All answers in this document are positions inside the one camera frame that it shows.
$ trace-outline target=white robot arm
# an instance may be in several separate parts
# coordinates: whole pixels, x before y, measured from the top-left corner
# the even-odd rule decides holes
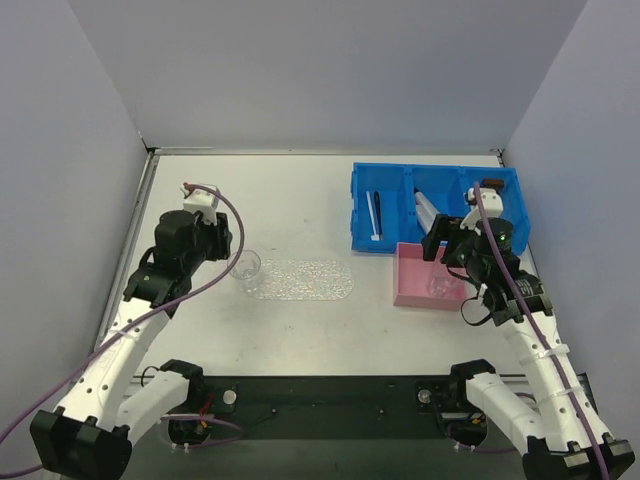
[[[177,360],[123,402],[149,346],[175,314],[173,304],[191,290],[198,267],[230,256],[231,233],[226,215],[216,212],[217,197],[186,187],[183,193],[184,209],[160,217],[155,246],[129,279],[125,302],[102,342],[108,348],[54,412],[40,410],[31,422],[47,470],[76,479],[120,478],[133,445],[163,415],[176,408],[198,411],[205,403],[202,369]],[[170,308],[156,310],[160,306]],[[145,314],[151,316],[138,324]]]
[[[489,181],[492,187],[497,183]],[[633,451],[626,440],[614,439],[580,386],[551,302],[540,280],[520,270],[511,252],[513,225],[499,218],[502,200],[489,185],[469,190],[472,209],[464,219],[436,217],[422,242],[424,260],[433,261],[440,242],[447,240],[442,263],[465,268],[466,280],[522,365],[539,413],[485,360],[452,367],[460,400],[482,410],[511,440],[529,479],[618,478],[633,463]]]

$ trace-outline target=black marker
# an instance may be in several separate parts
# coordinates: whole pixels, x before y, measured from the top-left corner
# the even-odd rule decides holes
[[[377,190],[373,193],[373,203],[376,207],[376,217],[378,217],[378,235],[382,240],[382,214],[380,213],[380,194]]]

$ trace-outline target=glass cup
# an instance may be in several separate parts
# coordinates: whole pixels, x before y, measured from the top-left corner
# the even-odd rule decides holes
[[[451,289],[457,285],[457,280],[447,271],[447,267],[442,263],[433,262],[431,270],[431,281],[429,282],[429,295],[443,298],[451,295]]]
[[[234,258],[238,256],[238,252],[234,252],[227,260],[230,265]],[[238,263],[236,263],[230,272],[230,275],[238,280],[238,284],[242,289],[251,294],[260,288],[262,283],[262,272],[260,271],[260,256],[253,250],[243,250],[240,253]]]

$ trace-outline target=gray wall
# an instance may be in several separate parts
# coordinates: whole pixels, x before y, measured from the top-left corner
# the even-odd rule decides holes
[[[148,145],[395,153],[504,147],[585,3],[70,0]]]
[[[0,2],[0,428],[89,352],[146,152],[64,0]],[[28,423],[0,473],[36,463]]]
[[[507,148],[561,333],[606,423],[636,449],[639,24],[637,0],[590,0]]]

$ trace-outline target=white table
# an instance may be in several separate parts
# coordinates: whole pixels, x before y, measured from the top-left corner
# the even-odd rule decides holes
[[[268,301],[226,278],[180,306],[141,369],[176,358],[207,375],[436,375],[486,358],[499,373],[521,373],[491,322],[472,328],[456,312],[392,305],[393,256],[351,251],[353,162],[499,166],[495,156],[160,157],[130,273],[153,244],[159,216],[181,208],[178,187],[188,181],[220,188],[242,216],[246,247],[262,258],[337,260],[350,267],[354,288],[337,301]],[[528,261],[523,266],[531,270]],[[224,267],[203,265],[194,286]]]

